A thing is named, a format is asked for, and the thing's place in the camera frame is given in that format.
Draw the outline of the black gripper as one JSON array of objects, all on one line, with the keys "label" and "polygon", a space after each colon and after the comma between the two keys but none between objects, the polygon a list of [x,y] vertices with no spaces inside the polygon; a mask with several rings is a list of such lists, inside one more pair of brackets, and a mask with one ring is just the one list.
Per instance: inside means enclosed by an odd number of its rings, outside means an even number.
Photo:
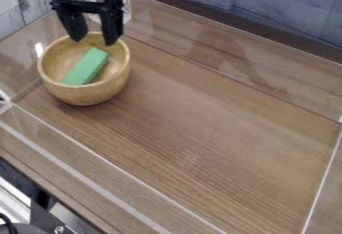
[{"label": "black gripper", "polygon": [[116,43],[122,35],[122,0],[50,0],[50,6],[73,41],[88,33],[81,13],[98,13],[105,45]]}]

